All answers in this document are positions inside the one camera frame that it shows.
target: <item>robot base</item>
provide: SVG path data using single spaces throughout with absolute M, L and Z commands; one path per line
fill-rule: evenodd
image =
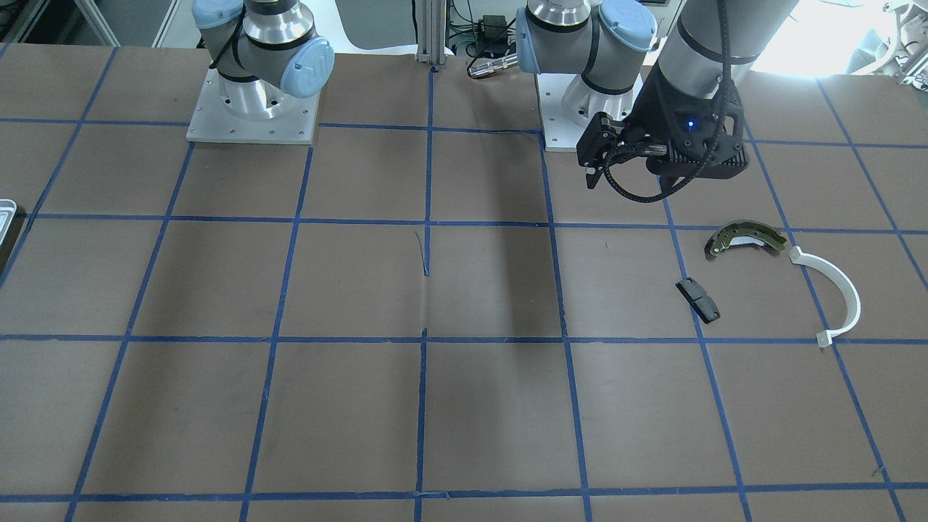
M 616 97 L 596 95 L 593 98 L 599 97 L 599 99 L 584 100 L 585 104 L 588 102 L 591 106 L 586 107 L 584 115 L 580 115 L 576 113 L 577 109 L 571 107 L 568 110 L 564 104 L 564 94 L 574 78 L 578 76 L 576 74 L 537 74 L 535 76 L 538 85 L 541 124 L 545 129 L 545 150 L 549 152 L 576 152 L 577 141 L 586 130 L 590 116 L 599 111 L 608 112 L 614 120 L 624 120 L 623 112 L 631 112 L 642 86 L 639 76 L 635 80 L 635 87 L 623 95 Z M 572 98 L 576 98 L 574 101 L 580 101 L 582 97 L 578 97 L 576 93 L 573 94 Z M 582 120 L 584 123 L 580 125 L 577 120 Z
M 281 114 L 265 120 L 246 120 L 229 111 L 219 85 L 219 73 L 206 73 L 197 108 L 190 119 L 187 141 L 203 143 L 266 143 L 312 145 L 316 131 L 319 95 L 287 97 Z

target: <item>blue joint cap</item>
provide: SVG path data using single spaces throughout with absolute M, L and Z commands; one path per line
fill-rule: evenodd
M 651 39 L 657 33 L 654 15 L 635 0 L 604 0 L 599 6 L 603 25 L 620 42 L 637 51 L 651 48 Z
M 296 98 L 309 98 L 322 90 L 334 67 L 335 50 L 329 40 L 314 36 L 290 59 L 280 90 Z
M 532 32 L 528 18 L 525 16 L 525 7 L 516 11 L 516 55 L 519 57 L 519 68 L 530 74 L 541 73 L 538 66 L 538 56 L 535 55 L 535 46 L 532 45 Z
M 212 29 L 237 20 L 243 8 L 242 0 L 195 0 L 193 20 L 197 23 L 197 29 Z

